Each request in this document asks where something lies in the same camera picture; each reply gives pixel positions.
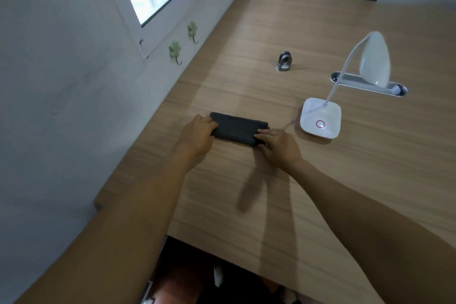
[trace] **lamp base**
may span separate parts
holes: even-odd
[[[341,129],[342,112],[339,105],[311,97],[304,102],[300,125],[312,135],[323,138],[336,138]]]

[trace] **window frame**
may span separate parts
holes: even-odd
[[[151,19],[141,23],[130,0],[114,0],[143,59],[148,58],[166,36],[191,11],[198,0],[169,0]]]

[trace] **person's right arm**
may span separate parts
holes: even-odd
[[[456,303],[456,250],[406,216],[323,174],[284,130],[259,130],[265,157],[292,176],[387,304]]]

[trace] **forearm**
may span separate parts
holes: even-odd
[[[155,265],[191,158],[175,149],[102,209],[17,303],[135,303]]]
[[[328,226],[390,303],[446,303],[456,298],[456,251],[404,215],[315,169],[288,169]]]

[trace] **hand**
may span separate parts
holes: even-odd
[[[274,166],[288,171],[290,166],[302,159],[298,143],[292,134],[282,129],[258,130],[257,139],[266,142],[258,148]]]
[[[186,151],[190,157],[205,154],[212,148],[214,137],[211,132],[218,126],[210,116],[197,114],[180,132],[176,147]]]

